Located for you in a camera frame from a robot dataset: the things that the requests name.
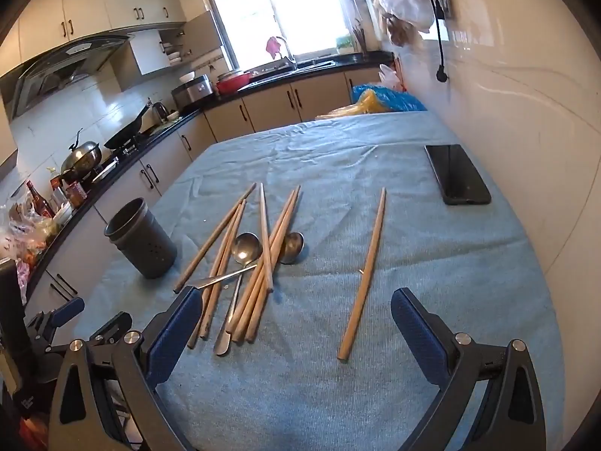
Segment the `steel spoon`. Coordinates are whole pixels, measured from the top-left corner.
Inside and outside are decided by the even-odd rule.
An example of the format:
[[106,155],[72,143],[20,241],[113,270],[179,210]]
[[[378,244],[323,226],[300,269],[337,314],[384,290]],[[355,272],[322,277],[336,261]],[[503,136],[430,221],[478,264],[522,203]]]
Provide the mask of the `steel spoon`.
[[242,269],[237,273],[234,291],[231,296],[228,310],[214,344],[213,352],[216,356],[224,356],[229,350],[231,335],[226,332],[226,326],[232,319],[237,299],[239,299],[239,289],[242,285],[243,274],[245,274],[246,271],[249,271],[253,266],[254,261],[262,254],[262,251],[262,244],[254,233],[245,232],[239,234],[234,240],[231,254],[234,261],[242,266]]
[[[299,232],[291,232],[287,233],[284,237],[282,247],[280,250],[280,254],[278,257],[278,263],[285,265],[292,265],[296,262],[299,256],[302,253],[302,250],[305,247],[305,237],[302,233]],[[242,273],[246,273],[247,271],[253,270],[258,264],[248,265],[242,269],[237,271],[233,271],[221,276],[210,277],[203,280],[200,284],[197,285],[188,285],[187,288],[196,288],[199,290],[210,287],[214,284],[225,282],[230,280],[231,278],[235,278]]]

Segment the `wooden chopstick lone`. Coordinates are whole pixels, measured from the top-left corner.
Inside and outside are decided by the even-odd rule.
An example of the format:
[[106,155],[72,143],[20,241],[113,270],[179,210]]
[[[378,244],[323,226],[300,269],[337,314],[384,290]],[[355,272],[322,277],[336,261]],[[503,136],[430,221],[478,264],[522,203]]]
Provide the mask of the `wooden chopstick lone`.
[[353,345],[355,344],[355,337],[359,330],[359,323],[361,323],[362,312],[364,311],[369,294],[383,229],[386,197],[386,188],[382,188],[377,215],[368,248],[368,254],[366,256],[365,266],[362,269],[361,282],[359,282],[358,293],[355,296],[355,303],[353,304],[352,311],[350,312],[348,323],[337,352],[337,359],[340,362],[348,361],[350,354],[352,353]]

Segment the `kitchen faucet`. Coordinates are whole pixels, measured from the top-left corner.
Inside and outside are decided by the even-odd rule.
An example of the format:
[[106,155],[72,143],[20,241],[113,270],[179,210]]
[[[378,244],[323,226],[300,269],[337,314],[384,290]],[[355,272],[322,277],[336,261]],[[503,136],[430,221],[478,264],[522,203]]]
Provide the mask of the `kitchen faucet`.
[[284,48],[285,54],[283,55],[283,59],[286,60],[286,62],[291,66],[292,69],[297,69],[296,58],[292,53],[285,37],[276,36],[275,40],[280,45],[280,47]]

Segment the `dark grey utensil holder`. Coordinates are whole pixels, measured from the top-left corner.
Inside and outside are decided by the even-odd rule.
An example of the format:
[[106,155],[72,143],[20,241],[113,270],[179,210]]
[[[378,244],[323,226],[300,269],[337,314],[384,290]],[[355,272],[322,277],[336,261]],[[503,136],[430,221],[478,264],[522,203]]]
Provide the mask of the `dark grey utensil holder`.
[[147,279],[162,277],[177,257],[176,245],[143,198],[124,205],[108,222],[104,235]]

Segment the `dark sauce bottle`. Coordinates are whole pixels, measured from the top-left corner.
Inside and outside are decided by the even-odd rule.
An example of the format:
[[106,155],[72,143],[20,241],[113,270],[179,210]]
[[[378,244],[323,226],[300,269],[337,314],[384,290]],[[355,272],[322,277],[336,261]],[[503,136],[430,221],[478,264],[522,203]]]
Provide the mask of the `dark sauce bottle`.
[[36,213],[42,217],[53,218],[55,213],[48,201],[39,194],[30,180],[27,180],[26,184],[30,194],[32,195],[33,208],[35,209]]

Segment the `red lid jar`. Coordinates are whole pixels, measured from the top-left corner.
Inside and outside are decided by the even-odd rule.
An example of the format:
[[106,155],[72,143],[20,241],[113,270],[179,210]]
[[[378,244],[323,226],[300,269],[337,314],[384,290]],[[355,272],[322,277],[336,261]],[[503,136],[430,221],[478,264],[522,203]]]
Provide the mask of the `red lid jar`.
[[68,184],[65,188],[66,195],[74,209],[80,208],[87,199],[87,193],[78,181]]

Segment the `steel pot with lid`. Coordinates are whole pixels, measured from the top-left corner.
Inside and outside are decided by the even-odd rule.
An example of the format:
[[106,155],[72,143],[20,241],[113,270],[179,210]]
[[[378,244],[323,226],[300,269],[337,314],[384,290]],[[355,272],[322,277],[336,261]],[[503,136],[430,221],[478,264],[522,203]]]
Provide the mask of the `steel pot with lid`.
[[102,160],[100,145],[94,141],[80,142],[80,129],[76,134],[76,142],[69,146],[69,155],[61,165],[61,176],[67,181],[85,178]]

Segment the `black wok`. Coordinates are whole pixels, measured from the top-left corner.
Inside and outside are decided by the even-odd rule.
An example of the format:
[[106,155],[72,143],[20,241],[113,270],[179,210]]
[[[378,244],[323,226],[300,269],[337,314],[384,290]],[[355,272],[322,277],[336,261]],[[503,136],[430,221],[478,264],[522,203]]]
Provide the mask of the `black wok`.
[[115,133],[107,142],[104,143],[104,147],[110,151],[116,151],[122,148],[127,142],[133,139],[142,127],[143,115],[148,111],[149,105],[143,107],[140,113],[129,122],[128,125],[123,126]]

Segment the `blue towel table cloth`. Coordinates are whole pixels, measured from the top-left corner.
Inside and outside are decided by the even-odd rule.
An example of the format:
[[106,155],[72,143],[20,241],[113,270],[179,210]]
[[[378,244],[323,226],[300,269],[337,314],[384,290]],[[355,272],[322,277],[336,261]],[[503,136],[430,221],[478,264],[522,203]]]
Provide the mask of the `blue towel table cloth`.
[[[302,123],[212,145],[154,205],[178,249],[162,278],[116,254],[73,333],[115,313],[143,328],[172,303],[180,273],[234,201],[263,182],[276,218],[294,188],[299,261],[279,267],[256,341],[217,357],[211,342],[182,353],[159,394],[200,450],[395,450],[433,400],[390,313],[407,287],[455,332],[478,342],[525,341],[547,445],[563,431],[564,365],[555,310],[535,251],[498,188],[479,207],[442,201],[425,145],[455,135],[429,112]],[[358,293],[381,189],[383,229],[347,362],[337,352]]]

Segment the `range hood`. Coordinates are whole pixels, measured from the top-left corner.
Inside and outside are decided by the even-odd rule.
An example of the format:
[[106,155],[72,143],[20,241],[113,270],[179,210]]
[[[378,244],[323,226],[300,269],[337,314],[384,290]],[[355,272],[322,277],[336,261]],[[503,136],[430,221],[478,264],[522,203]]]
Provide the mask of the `range hood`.
[[126,35],[92,36],[41,55],[16,81],[11,118],[23,115],[72,83],[92,76],[128,40]]

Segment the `black smartphone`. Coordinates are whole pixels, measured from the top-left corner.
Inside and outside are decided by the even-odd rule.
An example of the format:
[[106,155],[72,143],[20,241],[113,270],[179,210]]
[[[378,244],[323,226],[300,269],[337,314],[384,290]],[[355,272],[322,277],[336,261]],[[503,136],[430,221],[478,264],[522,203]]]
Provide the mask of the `black smartphone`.
[[491,203],[486,183],[461,145],[425,145],[425,151],[445,205]]

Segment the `red basin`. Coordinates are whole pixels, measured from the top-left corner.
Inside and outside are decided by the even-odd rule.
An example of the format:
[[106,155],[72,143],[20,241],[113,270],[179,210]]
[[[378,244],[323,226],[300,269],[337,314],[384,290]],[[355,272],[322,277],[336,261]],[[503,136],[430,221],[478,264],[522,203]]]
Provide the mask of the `red basin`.
[[236,93],[238,90],[247,86],[251,81],[252,75],[249,72],[239,73],[236,76],[227,76],[225,79],[220,79],[217,83],[218,93],[221,95],[229,95]]

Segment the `yellow plastic bag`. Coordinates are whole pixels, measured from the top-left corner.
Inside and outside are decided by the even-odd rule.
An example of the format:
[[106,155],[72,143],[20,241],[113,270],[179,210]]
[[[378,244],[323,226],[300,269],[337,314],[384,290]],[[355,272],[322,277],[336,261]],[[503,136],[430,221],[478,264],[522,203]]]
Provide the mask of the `yellow plastic bag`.
[[390,109],[378,99],[375,91],[367,89],[362,92],[362,95],[359,96],[359,99],[354,104],[337,108],[326,114],[318,115],[316,119],[320,120],[364,114],[377,114],[389,111]]

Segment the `blue plastic bag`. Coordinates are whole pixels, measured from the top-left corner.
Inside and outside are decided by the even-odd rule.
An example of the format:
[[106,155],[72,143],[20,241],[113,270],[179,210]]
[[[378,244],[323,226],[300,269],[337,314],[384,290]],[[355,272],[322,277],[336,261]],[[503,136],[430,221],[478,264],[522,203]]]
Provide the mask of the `blue plastic bag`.
[[401,92],[386,86],[364,83],[352,87],[352,100],[356,103],[367,90],[374,92],[376,99],[390,112],[426,111],[426,106],[408,92]]

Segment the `window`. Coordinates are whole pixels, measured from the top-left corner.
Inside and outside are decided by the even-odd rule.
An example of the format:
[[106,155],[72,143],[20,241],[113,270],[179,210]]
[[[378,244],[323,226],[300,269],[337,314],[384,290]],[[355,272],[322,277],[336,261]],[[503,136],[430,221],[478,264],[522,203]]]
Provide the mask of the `window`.
[[283,57],[285,37],[296,59],[334,54],[352,41],[345,0],[209,0],[225,52],[243,70]]

